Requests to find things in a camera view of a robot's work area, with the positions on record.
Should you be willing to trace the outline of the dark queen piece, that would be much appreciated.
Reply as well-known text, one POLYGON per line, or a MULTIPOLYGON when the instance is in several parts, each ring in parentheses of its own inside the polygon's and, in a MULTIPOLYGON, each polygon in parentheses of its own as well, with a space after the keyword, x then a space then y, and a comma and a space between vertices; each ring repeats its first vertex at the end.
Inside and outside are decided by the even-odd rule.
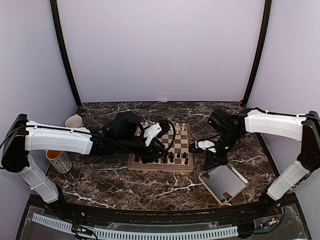
POLYGON ((170 161, 171 163, 174 163, 174 162, 175 162, 175 156, 174 156, 174 153, 173 153, 172 151, 169 153, 169 161, 170 161))

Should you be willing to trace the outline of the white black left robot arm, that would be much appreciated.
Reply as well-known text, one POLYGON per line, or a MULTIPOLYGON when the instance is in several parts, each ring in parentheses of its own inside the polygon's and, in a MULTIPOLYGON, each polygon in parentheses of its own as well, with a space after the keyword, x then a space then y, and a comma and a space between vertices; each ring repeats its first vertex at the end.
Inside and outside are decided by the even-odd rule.
POLYGON ((46 125, 19 114, 3 142, 1 169, 16 173, 60 218, 67 218, 70 206, 63 193, 35 164, 31 151, 70 152, 88 156, 132 154, 143 163, 165 157, 169 148, 159 138, 173 128, 169 120, 142 125, 140 116, 121 112, 102 128, 70 128, 46 125))

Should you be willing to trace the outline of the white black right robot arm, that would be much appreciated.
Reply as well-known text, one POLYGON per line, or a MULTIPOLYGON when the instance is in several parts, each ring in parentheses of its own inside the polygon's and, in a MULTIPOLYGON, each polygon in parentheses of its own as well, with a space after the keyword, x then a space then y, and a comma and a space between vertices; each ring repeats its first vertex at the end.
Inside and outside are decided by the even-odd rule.
POLYGON ((224 166, 227 154, 246 133, 284 137, 301 143, 296 160, 277 177, 259 197, 255 213, 266 217, 275 203, 320 167, 320 116, 277 113, 255 108, 241 108, 234 114, 222 109, 213 111, 207 121, 219 134, 216 142, 199 140, 195 146, 205 151, 204 169, 224 166))

